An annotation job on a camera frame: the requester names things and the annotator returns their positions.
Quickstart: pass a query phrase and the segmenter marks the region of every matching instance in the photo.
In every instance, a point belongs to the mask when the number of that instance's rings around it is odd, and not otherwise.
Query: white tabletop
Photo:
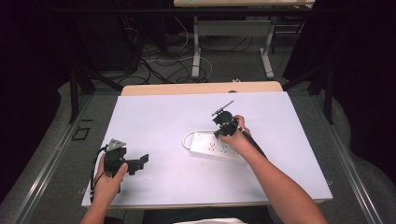
[[[149,154],[144,170],[127,175],[112,208],[266,204],[248,165],[193,157],[181,144],[194,130],[217,130],[212,113],[226,110],[246,125],[268,159],[317,202],[332,194],[286,92],[120,96],[103,146],[127,143],[126,160]],[[82,206],[89,206],[89,192]]]
[[[313,5],[315,0],[175,0],[176,7],[252,7]]]

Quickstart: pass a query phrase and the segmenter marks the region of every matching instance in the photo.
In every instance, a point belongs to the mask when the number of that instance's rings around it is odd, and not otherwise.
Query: white power strip
[[[241,155],[232,150],[229,145],[222,143],[213,133],[194,133],[190,153],[193,156],[211,160],[247,164]]]

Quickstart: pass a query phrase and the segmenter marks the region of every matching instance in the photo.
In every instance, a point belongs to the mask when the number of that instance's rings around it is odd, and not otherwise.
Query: table
[[[227,110],[245,116],[268,159],[316,202],[330,200],[290,98],[277,82],[173,84],[128,86],[119,97],[103,146],[116,138],[127,143],[126,160],[149,154],[149,161],[124,177],[110,208],[268,204],[248,165],[193,157],[181,144],[190,131],[217,129],[211,114],[232,99]],[[90,204],[87,191],[81,205]]]
[[[315,0],[175,0],[175,7],[278,7],[313,5]],[[199,76],[201,49],[200,35],[255,35],[265,36],[264,48],[260,49],[265,75],[274,79],[274,72],[268,58],[268,50],[276,25],[276,17],[269,21],[199,21],[194,17],[194,59],[191,77]]]

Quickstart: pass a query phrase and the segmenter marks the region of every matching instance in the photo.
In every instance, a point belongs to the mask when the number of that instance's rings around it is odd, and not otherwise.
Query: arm
[[[235,116],[245,127],[242,116]],[[239,153],[250,165],[271,205],[284,223],[327,223],[315,202],[296,182],[277,169],[236,131],[233,136],[220,136],[220,140]]]
[[[95,176],[97,183],[95,184],[93,201],[84,218],[81,220],[81,224],[103,223],[105,221],[107,208],[119,191],[122,178],[128,171],[128,164],[124,163],[113,178],[108,177],[104,173],[104,170],[105,156],[102,156],[99,162],[98,172]]]

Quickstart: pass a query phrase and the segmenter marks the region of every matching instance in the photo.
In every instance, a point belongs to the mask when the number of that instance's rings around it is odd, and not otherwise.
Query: person's left hand
[[[114,177],[111,177],[111,174],[104,173],[104,171],[105,154],[100,158],[98,171],[94,179],[96,184],[92,203],[110,206],[119,191],[123,177],[128,171],[128,164],[125,162]]]

